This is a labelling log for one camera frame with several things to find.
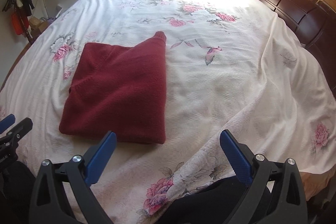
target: dark wooden headboard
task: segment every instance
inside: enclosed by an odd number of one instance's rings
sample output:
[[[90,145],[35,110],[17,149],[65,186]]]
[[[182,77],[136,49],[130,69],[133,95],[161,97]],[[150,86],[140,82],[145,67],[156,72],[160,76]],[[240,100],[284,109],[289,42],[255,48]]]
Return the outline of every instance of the dark wooden headboard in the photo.
[[[322,0],[260,0],[282,18],[319,62],[336,96],[336,13]]]

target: white blanket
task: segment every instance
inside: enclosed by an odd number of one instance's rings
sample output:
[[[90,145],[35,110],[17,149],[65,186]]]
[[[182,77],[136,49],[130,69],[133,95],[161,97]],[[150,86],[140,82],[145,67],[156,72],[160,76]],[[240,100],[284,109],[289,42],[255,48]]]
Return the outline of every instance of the white blanket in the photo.
[[[336,163],[336,102],[322,70],[258,0],[79,0],[0,93],[1,118],[33,120],[17,151],[35,175],[42,160],[65,162],[94,144],[58,131],[85,43],[134,46],[156,31],[167,36],[167,140],[117,144],[91,187],[116,224],[153,223],[174,199],[233,175],[219,146],[226,128],[269,160],[294,158],[300,171]]]

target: maroon garment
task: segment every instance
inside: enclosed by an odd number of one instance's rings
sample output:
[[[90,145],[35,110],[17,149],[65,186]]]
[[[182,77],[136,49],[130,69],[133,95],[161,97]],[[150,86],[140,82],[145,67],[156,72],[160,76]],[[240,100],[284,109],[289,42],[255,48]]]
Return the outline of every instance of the maroon garment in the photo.
[[[118,141],[165,142],[166,36],[135,47],[87,43],[73,76],[59,131]]]

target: metal screw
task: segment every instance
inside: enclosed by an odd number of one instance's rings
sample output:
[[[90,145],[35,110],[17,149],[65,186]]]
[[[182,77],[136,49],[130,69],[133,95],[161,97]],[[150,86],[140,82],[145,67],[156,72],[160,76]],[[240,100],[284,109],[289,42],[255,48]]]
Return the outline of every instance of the metal screw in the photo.
[[[50,164],[50,160],[44,160],[43,162],[42,162],[42,165],[43,166],[48,166]]]
[[[79,162],[79,161],[81,161],[81,160],[82,160],[82,157],[81,157],[80,155],[74,156],[74,157],[72,158],[72,161],[74,161],[74,162]]]
[[[263,161],[263,160],[265,160],[265,157],[264,157],[262,154],[258,154],[258,155],[256,155],[255,158],[256,158],[257,160],[259,160],[259,161]]]
[[[289,159],[287,160],[287,162],[288,162],[289,164],[291,164],[291,165],[294,165],[294,164],[295,164],[295,160],[293,160],[293,159],[291,159],[291,158],[289,158]]]

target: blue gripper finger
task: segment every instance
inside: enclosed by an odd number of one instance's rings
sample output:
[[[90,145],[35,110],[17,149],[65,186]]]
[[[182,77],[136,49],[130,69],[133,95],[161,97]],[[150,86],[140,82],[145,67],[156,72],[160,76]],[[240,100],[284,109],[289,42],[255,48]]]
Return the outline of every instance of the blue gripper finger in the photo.
[[[229,160],[238,180],[246,186],[252,184],[252,166],[243,152],[239,148],[236,139],[231,135],[229,130],[224,130],[220,134],[220,146]]]
[[[15,123],[15,116],[9,114],[6,118],[2,119],[0,122],[0,134]]]
[[[88,187],[98,182],[116,146],[117,136],[109,131],[98,145],[90,147],[84,154],[86,165],[84,181]]]

